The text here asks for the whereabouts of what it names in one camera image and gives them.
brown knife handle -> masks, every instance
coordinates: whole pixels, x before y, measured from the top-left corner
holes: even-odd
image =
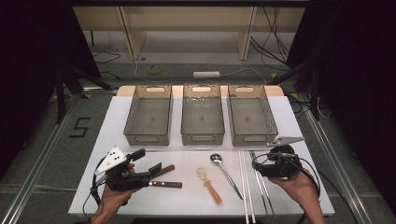
[[[160,176],[160,175],[164,175],[164,174],[168,173],[169,171],[173,171],[173,170],[175,170],[175,165],[174,164],[168,165],[165,168],[161,169],[161,171],[158,172],[156,175],[154,175],[152,178]]]
[[[218,195],[218,193],[213,189],[212,185],[210,184],[210,180],[206,180],[204,182],[205,187],[207,187],[212,194],[213,199],[216,201],[217,204],[221,203],[222,199]]]
[[[165,182],[165,181],[150,181],[151,186],[169,187],[181,189],[183,184],[181,182]]]

